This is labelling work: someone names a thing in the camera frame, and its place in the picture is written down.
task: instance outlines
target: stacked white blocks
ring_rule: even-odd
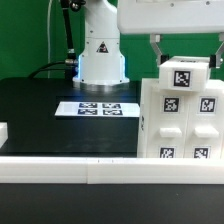
[[[138,157],[221,157],[224,82],[209,74],[207,58],[174,57],[143,79]]]

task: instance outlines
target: black cable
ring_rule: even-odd
[[[71,31],[71,24],[70,24],[68,9],[63,9],[63,16],[64,16],[64,22],[65,22],[67,48],[73,49],[74,47],[73,47],[72,31]]]
[[[48,71],[65,71],[65,69],[63,69],[63,68],[40,69],[40,70],[38,70],[38,72],[35,75],[37,75],[40,72],[48,72]]]
[[[43,71],[43,70],[46,71],[46,68],[49,68],[49,67],[51,67],[51,66],[53,66],[53,65],[64,65],[64,64],[65,64],[64,61],[51,62],[51,63],[49,63],[49,64],[46,64],[46,65],[40,67],[39,69],[37,69],[36,71],[32,72],[31,74],[29,74],[29,75],[28,75],[28,78],[29,78],[29,79],[34,78],[34,77],[36,76],[36,74],[38,74],[39,72],[41,72],[41,71]]]

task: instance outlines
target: green wall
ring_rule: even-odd
[[[109,0],[116,5],[117,0]],[[24,77],[47,63],[48,0],[0,2],[0,78]],[[84,13],[70,13],[77,53],[84,47]],[[54,0],[51,17],[52,61],[66,58],[61,8]],[[209,56],[219,47],[217,34],[164,35],[161,47],[171,56]],[[121,35],[121,52],[131,80],[157,77],[156,56],[148,35]],[[212,78],[224,79],[224,65],[212,71]]]

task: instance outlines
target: black table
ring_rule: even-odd
[[[0,82],[0,121],[9,138],[0,155],[136,157],[138,118],[55,117],[60,101],[138,103],[140,84],[83,91],[59,79]]]
[[[138,119],[56,119],[61,100],[139,102],[140,88],[94,93],[63,80],[0,82],[1,156],[135,157]],[[222,224],[222,185],[0,184],[1,224]]]

